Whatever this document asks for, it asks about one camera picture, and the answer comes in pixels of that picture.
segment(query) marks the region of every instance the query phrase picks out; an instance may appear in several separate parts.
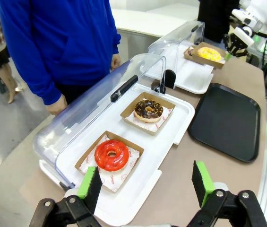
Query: beige counter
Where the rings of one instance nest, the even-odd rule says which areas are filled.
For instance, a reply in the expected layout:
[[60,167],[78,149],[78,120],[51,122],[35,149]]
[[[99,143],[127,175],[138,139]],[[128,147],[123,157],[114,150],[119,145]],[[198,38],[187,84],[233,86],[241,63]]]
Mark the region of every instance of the beige counter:
[[[178,146],[172,146],[160,166],[163,172],[146,202],[133,219],[133,225],[171,223],[186,226],[199,210],[191,181],[193,161],[204,161],[214,182],[224,182],[232,193],[252,190],[258,193],[263,167],[266,134],[266,100],[263,72],[238,59],[231,59],[217,70],[212,82],[223,84],[254,99],[261,108],[259,155],[251,164],[239,162],[193,140],[188,132]],[[199,95],[181,89],[167,91],[197,106]],[[21,194],[36,207],[42,198],[59,201],[64,192],[41,170],[21,188]],[[230,226],[223,220],[216,226]]]

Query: black handle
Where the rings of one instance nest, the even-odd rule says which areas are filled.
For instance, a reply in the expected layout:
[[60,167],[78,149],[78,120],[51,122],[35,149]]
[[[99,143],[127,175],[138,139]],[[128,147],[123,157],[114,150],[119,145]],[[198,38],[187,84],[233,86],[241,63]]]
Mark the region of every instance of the black handle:
[[250,190],[238,193],[239,202],[245,209],[252,227],[267,227],[267,222],[254,192]]
[[172,70],[165,71],[165,79],[162,81],[166,87],[174,89],[174,84],[176,81],[176,74]]
[[196,25],[194,28],[191,29],[191,32],[195,32],[199,28],[198,25]]
[[138,81],[138,76],[134,75],[129,80],[126,81],[119,89],[117,89],[111,96],[110,101],[115,103],[119,97],[126,93],[136,82]]

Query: donut wrapper paper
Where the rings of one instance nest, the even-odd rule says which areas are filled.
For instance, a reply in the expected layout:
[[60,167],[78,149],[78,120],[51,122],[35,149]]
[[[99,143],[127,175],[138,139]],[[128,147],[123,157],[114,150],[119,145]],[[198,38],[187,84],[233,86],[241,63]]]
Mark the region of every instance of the donut wrapper paper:
[[[103,143],[104,141],[109,140],[107,135],[104,135],[97,145]],[[79,170],[85,175],[88,167],[97,166],[95,162],[95,146],[92,151],[85,158]],[[132,168],[134,167],[137,159],[139,158],[139,151],[134,150],[133,148],[128,147],[129,149],[129,160],[127,164],[120,170],[115,172],[108,172],[99,168],[100,178],[105,187],[111,190],[113,193],[116,193],[121,185],[124,183],[127,176],[130,174]]]
[[157,122],[144,122],[144,121],[141,121],[140,119],[138,119],[135,116],[134,111],[130,114],[130,116],[126,117],[126,120],[128,120],[129,122],[137,125],[140,128],[143,128],[143,129],[145,129],[147,131],[156,132],[162,126],[162,124],[167,120],[169,115],[172,113],[172,110],[173,109],[169,109],[169,108],[163,106],[162,117]]

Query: countertop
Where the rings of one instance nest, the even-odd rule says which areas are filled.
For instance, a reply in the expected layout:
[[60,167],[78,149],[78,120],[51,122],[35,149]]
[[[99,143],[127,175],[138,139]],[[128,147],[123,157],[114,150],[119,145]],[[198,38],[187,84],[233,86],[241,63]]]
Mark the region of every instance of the countertop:
[[181,3],[152,9],[147,12],[169,17],[176,17],[186,21],[196,20],[198,18],[198,7]]
[[[267,109],[263,72],[238,59],[230,59],[222,70],[216,70],[212,79],[254,99],[261,108],[260,143],[257,159],[245,164],[212,148],[206,147],[185,133],[178,146],[173,145],[159,167],[162,175],[132,225],[149,226],[171,223],[186,226],[199,210],[198,200],[191,181],[193,161],[204,161],[214,182],[224,182],[230,191],[237,194],[242,190],[258,193],[265,154]],[[197,106],[201,95],[181,89],[168,89],[167,93]],[[20,190],[23,197],[36,207],[42,198],[62,199],[64,192],[45,174],[38,170]],[[220,220],[216,226],[230,226]]]
[[117,29],[155,37],[162,37],[187,22],[181,18],[126,9],[112,9],[112,14]]

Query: donut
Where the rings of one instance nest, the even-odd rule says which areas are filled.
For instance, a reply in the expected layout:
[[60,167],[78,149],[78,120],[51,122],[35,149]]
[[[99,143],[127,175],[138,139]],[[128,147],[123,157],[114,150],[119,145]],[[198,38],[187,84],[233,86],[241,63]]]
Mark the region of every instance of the donut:
[[202,47],[198,50],[199,56],[208,60],[219,62],[222,59],[220,53],[209,47]]
[[128,147],[118,140],[106,140],[95,149],[95,162],[108,172],[122,169],[128,162]]
[[156,122],[161,119],[163,107],[156,101],[142,100],[134,108],[134,114],[144,122]]

